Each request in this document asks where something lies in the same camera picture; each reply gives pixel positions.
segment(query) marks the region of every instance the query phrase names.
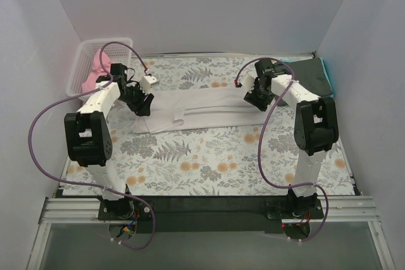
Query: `floral tablecloth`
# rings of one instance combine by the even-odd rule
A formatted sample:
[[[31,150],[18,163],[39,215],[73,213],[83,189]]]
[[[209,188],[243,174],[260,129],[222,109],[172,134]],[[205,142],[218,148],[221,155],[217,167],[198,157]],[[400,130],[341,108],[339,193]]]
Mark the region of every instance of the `floral tablecloth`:
[[[291,61],[308,59],[283,58]],[[146,59],[160,80],[155,90],[227,87],[251,57],[184,57]],[[141,75],[136,59],[132,67]],[[134,195],[284,195],[261,178],[257,167],[260,125],[135,134],[134,114],[118,103],[109,113],[113,141],[111,162]],[[292,135],[294,112],[278,107],[263,141],[266,176],[279,185],[294,178],[298,148]],[[66,167],[65,178],[94,182],[77,163]],[[330,195],[354,195],[340,142],[328,152],[318,180]],[[99,195],[92,187],[62,185],[63,195]]]

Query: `white wall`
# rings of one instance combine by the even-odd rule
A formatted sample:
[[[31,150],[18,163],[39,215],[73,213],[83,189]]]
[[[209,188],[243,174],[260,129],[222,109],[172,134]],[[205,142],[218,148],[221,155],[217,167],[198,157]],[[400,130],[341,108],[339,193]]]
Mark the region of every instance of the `white wall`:
[[[82,40],[129,36],[141,53],[306,53],[343,0],[60,0]]]
[[[56,184],[30,159],[30,122],[46,105],[66,97],[79,43],[58,0],[0,0],[0,269],[24,269],[46,195]],[[44,167],[60,176],[66,159],[59,106],[39,121],[35,151]]]
[[[397,269],[405,269],[405,0],[344,0],[319,48],[340,134],[372,195]]]

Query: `white cloth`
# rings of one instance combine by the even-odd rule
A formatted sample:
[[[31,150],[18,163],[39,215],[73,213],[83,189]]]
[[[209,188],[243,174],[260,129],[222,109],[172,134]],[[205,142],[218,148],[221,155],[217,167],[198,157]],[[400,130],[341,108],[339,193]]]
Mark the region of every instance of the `white cloth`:
[[[158,91],[151,115],[138,117],[135,133],[263,124],[266,113],[244,101],[236,88]]]

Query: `white laundry basket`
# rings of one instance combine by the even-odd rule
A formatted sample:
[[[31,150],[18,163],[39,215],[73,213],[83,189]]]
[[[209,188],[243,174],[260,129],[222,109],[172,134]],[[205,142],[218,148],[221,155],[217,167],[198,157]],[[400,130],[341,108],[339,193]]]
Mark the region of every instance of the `white laundry basket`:
[[[98,49],[110,41],[123,42],[132,47],[132,39],[123,37],[86,40],[79,44],[70,72],[68,87],[66,88],[66,94],[68,96],[75,96],[82,93],[82,83],[87,80],[87,77],[92,71],[91,66],[94,55]],[[111,44],[104,49],[104,52],[113,63],[122,63],[126,66],[130,65],[132,52],[127,47],[119,44]],[[83,96],[80,99],[86,101],[88,98],[89,96]]]

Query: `pink cloth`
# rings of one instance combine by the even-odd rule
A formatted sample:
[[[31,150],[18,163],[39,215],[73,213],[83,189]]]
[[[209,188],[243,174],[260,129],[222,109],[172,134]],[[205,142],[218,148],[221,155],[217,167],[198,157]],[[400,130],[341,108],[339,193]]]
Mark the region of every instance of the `pink cloth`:
[[[93,72],[90,73],[90,75],[87,77],[87,80],[82,83],[82,91],[83,93],[87,93],[88,91],[94,90],[96,88],[96,80],[100,77],[100,76],[104,76],[107,75],[106,72],[104,72],[103,68],[101,67],[101,63],[100,63],[100,50],[98,50],[96,52],[96,55],[94,55],[93,58],[93,64],[92,64],[92,69]],[[101,55],[102,59],[103,59],[103,64],[104,67],[110,71],[111,69],[111,64],[113,63],[111,61],[111,59],[107,56],[106,53],[103,52],[103,54]]]

